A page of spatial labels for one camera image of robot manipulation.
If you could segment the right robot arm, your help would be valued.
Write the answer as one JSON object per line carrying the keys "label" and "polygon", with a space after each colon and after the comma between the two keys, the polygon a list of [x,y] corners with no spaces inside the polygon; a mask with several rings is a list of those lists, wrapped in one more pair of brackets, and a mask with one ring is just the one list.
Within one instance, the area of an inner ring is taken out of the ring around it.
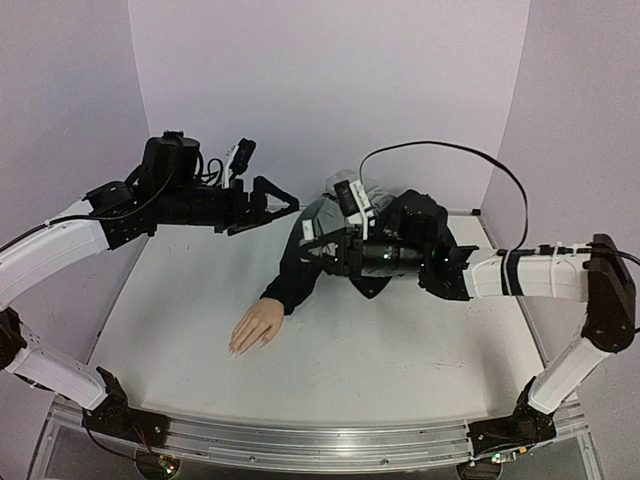
{"label": "right robot arm", "polygon": [[625,265],[631,257],[607,235],[587,244],[505,250],[436,238],[414,246],[359,227],[318,236],[310,221],[304,221],[302,232],[301,258],[336,276],[414,274],[420,288],[447,301],[545,297],[585,304],[578,338],[525,389],[529,411],[554,413],[601,362],[627,349],[637,334],[636,287]]}

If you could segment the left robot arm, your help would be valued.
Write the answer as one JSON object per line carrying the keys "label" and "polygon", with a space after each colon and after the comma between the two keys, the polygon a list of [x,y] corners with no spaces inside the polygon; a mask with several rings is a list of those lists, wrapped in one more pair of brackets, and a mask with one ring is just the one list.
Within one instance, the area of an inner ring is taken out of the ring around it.
{"label": "left robot arm", "polygon": [[205,173],[197,140],[181,131],[150,138],[141,164],[123,181],[87,193],[58,216],[1,248],[1,368],[94,412],[116,437],[135,416],[117,378],[48,347],[11,304],[21,294],[86,258],[114,251],[158,226],[203,226],[229,236],[296,212],[299,201],[263,176],[245,191],[242,174],[256,148],[241,139],[218,170]]}

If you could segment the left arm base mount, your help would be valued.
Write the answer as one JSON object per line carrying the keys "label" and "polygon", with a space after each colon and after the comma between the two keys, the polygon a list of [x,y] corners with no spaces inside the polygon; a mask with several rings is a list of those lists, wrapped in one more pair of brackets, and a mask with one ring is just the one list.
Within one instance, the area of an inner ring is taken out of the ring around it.
{"label": "left arm base mount", "polygon": [[[130,407],[127,394],[118,379],[102,367],[97,367],[96,371],[103,381],[106,397],[95,408],[82,410],[82,426],[90,440],[107,453],[132,460],[145,479],[170,479],[177,473],[179,462],[154,451],[165,445],[169,417]],[[101,444],[94,433],[135,442],[141,449],[133,455],[116,452]]]}

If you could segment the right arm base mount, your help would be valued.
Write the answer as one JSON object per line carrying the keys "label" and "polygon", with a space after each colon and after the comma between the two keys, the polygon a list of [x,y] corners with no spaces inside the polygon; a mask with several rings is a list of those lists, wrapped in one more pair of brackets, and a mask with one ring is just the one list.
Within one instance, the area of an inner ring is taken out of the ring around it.
{"label": "right arm base mount", "polygon": [[470,460],[491,459],[553,440],[557,434],[554,415],[555,411],[544,413],[530,405],[529,389],[523,390],[509,415],[477,420],[468,426]]}

